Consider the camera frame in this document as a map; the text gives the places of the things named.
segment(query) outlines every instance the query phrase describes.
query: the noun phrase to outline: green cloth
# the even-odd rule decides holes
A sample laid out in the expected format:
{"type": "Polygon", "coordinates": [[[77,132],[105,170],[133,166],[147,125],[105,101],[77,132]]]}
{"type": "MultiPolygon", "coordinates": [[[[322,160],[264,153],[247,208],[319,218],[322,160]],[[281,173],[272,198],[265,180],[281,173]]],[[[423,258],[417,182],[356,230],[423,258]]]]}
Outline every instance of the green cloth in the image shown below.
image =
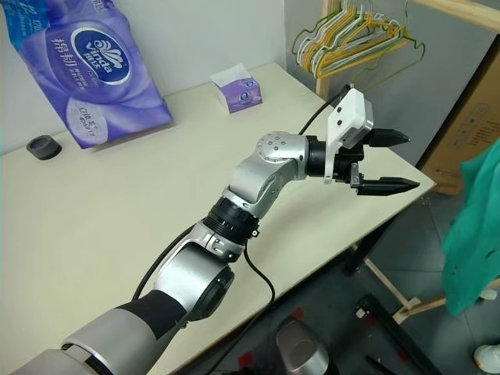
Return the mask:
{"type": "Polygon", "coordinates": [[[453,315],[500,274],[500,140],[460,169],[466,204],[443,244],[446,307],[453,315]]]}

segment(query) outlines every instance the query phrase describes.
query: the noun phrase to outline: purple tissue package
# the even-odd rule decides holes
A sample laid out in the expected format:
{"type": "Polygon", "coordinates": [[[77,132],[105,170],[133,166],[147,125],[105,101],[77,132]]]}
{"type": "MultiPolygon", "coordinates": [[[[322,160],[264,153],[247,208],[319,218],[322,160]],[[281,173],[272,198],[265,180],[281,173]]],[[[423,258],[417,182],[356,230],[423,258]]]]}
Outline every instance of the purple tissue package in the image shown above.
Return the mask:
{"type": "Polygon", "coordinates": [[[0,0],[9,38],[82,148],[172,122],[110,0],[0,0]]]}
{"type": "Polygon", "coordinates": [[[213,74],[210,77],[219,89],[220,104],[234,113],[263,102],[260,85],[243,64],[213,74]]]}

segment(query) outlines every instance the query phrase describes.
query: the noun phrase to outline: black cap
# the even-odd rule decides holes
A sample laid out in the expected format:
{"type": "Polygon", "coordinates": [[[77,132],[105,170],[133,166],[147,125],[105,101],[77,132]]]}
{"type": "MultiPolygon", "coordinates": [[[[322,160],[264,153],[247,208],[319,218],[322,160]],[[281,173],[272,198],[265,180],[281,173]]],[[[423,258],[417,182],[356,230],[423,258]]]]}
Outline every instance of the black cap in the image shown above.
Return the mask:
{"type": "Polygon", "coordinates": [[[35,158],[40,160],[52,159],[61,152],[61,145],[50,135],[41,135],[26,145],[26,150],[31,152],[35,158]]]}

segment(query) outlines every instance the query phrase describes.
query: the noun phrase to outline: vinda logo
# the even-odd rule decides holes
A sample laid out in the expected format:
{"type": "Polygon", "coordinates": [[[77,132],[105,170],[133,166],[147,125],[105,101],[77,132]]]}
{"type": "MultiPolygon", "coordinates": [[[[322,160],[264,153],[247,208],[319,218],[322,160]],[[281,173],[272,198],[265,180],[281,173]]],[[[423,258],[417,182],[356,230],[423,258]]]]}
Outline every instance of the vinda logo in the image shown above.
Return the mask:
{"type": "Polygon", "coordinates": [[[122,84],[130,76],[125,51],[108,34],[92,27],[79,27],[71,34],[71,45],[101,82],[122,84]]]}

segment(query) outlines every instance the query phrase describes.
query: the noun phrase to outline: yellow hanger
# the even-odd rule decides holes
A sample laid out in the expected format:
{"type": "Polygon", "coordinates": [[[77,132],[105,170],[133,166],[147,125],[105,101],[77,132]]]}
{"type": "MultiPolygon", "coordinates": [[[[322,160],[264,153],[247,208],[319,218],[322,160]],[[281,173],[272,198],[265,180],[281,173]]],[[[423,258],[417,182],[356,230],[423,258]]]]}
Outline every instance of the yellow hanger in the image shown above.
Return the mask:
{"type": "Polygon", "coordinates": [[[394,45],[392,45],[389,49],[387,50],[384,50],[382,49],[381,51],[379,52],[374,52],[373,54],[371,55],[368,55],[368,56],[365,56],[365,57],[362,57],[361,59],[357,59],[353,62],[350,62],[349,64],[347,65],[343,65],[343,66],[339,66],[337,69],[335,70],[332,70],[328,73],[325,73],[325,74],[321,74],[318,76],[318,78],[324,78],[324,77],[328,77],[328,76],[331,76],[332,74],[336,74],[336,73],[340,73],[341,71],[343,70],[347,70],[349,68],[352,68],[353,66],[357,66],[359,64],[363,64],[363,63],[366,63],[368,61],[371,61],[373,59],[377,59],[378,57],[386,54],[386,53],[389,53],[389,52],[392,52],[392,51],[396,51],[397,49],[400,49],[404,46],[406,46],[409,42],[406,40],[406,39],[402,39],[401,42],[399,43],[396,43],[394,45]]]}
{"type": "Polygon", "coordinates": [[[307,70],[311,71],[311,59],[324,45],[329,45],[331,43],[331,40],[333,39],[334,35],[341,30],[347,23],[349,23],[356,15],[356,7],[354,4],[351,4],[348,8],[347,14],[345,14],[342,18],[339,19],[335,23],[335,25],[330,28],[325,35],[323,36],[323,39],[319,41],[318,43],[312,43],[308,49],[305,51],[303,57],[302,57],[302,67],[307,70]]]}
{"type": "Polygon", "coordinates": [[[358,54],[360,52],[363,52],[367,49],[373,48],[376,45],[380,43],[384,43],[385,41],[392,39],[394,36],[398,35],[402,31],[402,27],[399,25],[394,25],[391,22],[388,22],[387,20],[374,20],[373,19],[373,14],[371,12],[368,13],[368,17],[366,19],[366,22],[360,25],[358,28],[356,28],[350,35],[346,37],[346,39],[343,40],[342,45],[339,47],[339,49],[336,49],[335,51],[328,52],[325,55],[321,57],[320,62],[317,65],[315,76],[316,77],[324,77],[324,74],[322,73],[323,69],[331,65],[332,63],[335,63],[336,61],[340,59],[347,58],[349,56],[353,56],[355,54],[358,54]],[[360,45],[359,47],[356,47],[352,49],[351,51],[344,52],[345,46],[347,43],[349,43],[355,36],[357,36],[365,27],[368,26],[373,26],[373,27],[383,27],[387,33],[386,37],[383,37],[381,39],[377,39],[376,41],[370,42],[370,43],[364,43],[360,45]]]}

